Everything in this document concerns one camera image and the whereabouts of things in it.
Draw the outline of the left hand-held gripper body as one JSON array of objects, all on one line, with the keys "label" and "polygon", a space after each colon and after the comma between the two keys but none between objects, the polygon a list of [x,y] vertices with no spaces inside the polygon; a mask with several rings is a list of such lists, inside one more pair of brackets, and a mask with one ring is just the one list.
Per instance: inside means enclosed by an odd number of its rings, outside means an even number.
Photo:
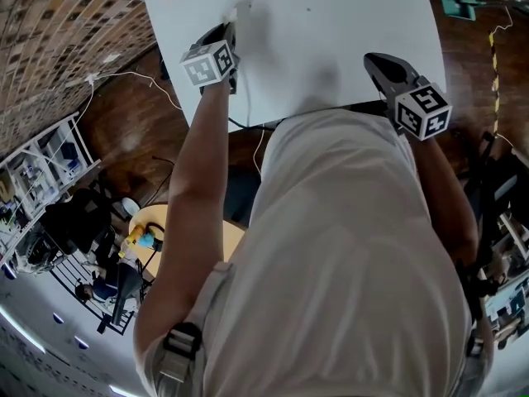
[{"label": "left hand-held gripper body", "polygon": [[237,91],[237,70],[241,59],[235,53],[236,33],[222,34],[220,25],[200,37],[180,60],[191,84],[199,87],[200,94],[206,86],[224,79],[228,79],[230,94]]}]

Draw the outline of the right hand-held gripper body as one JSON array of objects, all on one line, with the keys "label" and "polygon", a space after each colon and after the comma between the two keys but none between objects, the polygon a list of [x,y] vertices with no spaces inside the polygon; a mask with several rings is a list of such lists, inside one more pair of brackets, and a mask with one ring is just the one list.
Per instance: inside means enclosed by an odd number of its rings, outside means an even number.
[{"label": "right hand-held gripper body", "polygon": [[397,127],[419,141],[433,138],[447,129],[451,104],[436,83],[413,67],[374,68],[370,76],[386,97],[388,118]]}]

